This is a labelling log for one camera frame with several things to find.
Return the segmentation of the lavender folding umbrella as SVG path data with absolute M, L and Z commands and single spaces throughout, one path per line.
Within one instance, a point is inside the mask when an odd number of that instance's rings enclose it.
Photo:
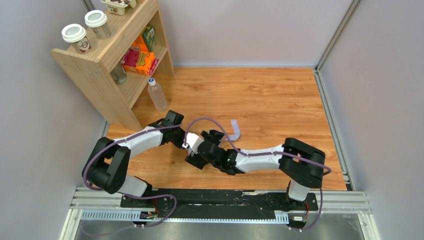
M 238 122 L 236 119 L 232 119 L 230 121 L 231 126 L 232 126 L 232 130 L 233 130 L 233 134 L 229 135 L 229 136 L 223 136 L 222 139 L 220 140 L 220 142 L 224 142 L 224 141 L 237 141 L 240 136 L 241 136 L 241 130 L 240 127 L 238 125 Z

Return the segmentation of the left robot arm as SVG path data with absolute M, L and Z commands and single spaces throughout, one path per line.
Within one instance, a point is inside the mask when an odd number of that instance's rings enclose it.
M 128 174 L 130 160 L 141 153 L 172 143 L 182 148 L 185 131 L 181 128 L 184 116 L 169 110 L 161 118 L 136 133 L 125 137 L 100 138 L 81 173 L 83 183 L 94 191 L 120 193 L 131 198 L 144 198 L 152 186 Z

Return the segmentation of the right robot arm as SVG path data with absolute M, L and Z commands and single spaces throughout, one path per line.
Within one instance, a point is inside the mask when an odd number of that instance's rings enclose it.
M 186 161 L 203 169 L 210 164 L 221 172 L 234 176 L 256 170 L 280 170 L 290 177 L 288 198 L 306 200 L 311 189 L 320 189 L 329 172 L 323 151 L 296 138 L 288 137 L 283 144 L 265 149 L 220 147 L 225 134 L 217 130 L 187 133 L 182 146 L 188 149 Z

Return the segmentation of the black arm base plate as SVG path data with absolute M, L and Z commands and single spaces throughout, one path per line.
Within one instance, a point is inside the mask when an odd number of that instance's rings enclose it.
M 239 219 L 271 220 L 275 211 L 317 211 L 319 206 L 314 193 L 309 193 L 305 203 L 289 201 L 286 192 L 254 193 L 252 190 L 178 189 L 158 188 L 146 196 L 156 199 L 140 200 L 121 198 L 122 208 L 152 208 L 159 216 L 171 213 L 172 218 L 185 219 Z

